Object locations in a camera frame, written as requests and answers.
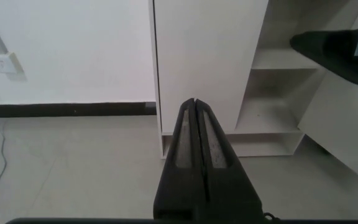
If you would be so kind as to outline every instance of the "shelf compartment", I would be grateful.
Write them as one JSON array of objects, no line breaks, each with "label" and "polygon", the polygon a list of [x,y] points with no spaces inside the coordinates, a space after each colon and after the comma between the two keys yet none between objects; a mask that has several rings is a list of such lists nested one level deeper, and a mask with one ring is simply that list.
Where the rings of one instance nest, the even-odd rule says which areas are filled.
[{"label": "shelf compartment", "polygon": [[284,100],[268,89],[257,96],[244,97],[237,126],[227,134],[299,133],[296,126]]},{"label": "shelf compartment", "polygon": [[293,49],[257,49],[252,69],[316,69],[319,65]]},{"label": "shelf compartment", "polygon": [[227,135],[238,157],[290,156],[298,147],[303,133]]}]

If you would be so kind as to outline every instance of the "electrical outlet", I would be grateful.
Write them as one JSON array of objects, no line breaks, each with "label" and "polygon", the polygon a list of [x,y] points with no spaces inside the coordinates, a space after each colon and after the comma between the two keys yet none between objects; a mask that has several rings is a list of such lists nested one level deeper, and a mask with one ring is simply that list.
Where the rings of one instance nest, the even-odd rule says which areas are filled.
[{"label": "electrical outlet", "polygon": [[20,72],[23,72],[23,69],[13,52],[0,54],[0,73],[18,74]]}]

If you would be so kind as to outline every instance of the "open shelf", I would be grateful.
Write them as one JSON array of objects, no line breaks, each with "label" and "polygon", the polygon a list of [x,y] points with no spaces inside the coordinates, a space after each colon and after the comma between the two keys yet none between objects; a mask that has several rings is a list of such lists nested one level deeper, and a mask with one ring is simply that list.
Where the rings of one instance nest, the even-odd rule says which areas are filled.
[{"label": "open shelf", "polygon": [[296,119],[274,90],[245,96],[232,134],[297,133]]},{"label": "open shelf", "polygon": [[257,49],[252,69],[314,69],[319,65],[293,49]]},{"label": "open shelf", "polygon": [[277,91],[285,70],[251,72],[242,101],[237,126],[226,134],[299,133],[297,121]]},{"label": "open shelf", "polygon": [[238,157],[290,156],[299,145],[302,133],[228,135]]}]

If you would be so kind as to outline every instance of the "gray floor tile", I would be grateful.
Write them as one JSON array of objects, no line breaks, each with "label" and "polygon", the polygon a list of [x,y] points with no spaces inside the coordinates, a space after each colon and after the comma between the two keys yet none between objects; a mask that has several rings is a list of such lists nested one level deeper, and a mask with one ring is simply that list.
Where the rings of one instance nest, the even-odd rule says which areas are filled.
[{"label": "gray floor tile", "polygon": [[[0,119],[3,126],[9,165],[0,185],[0,223],[152,218],[164,163],[155,116]],[[267,212],[358,219],[358,176],[311,141],[291,157],[241,162]]]}]

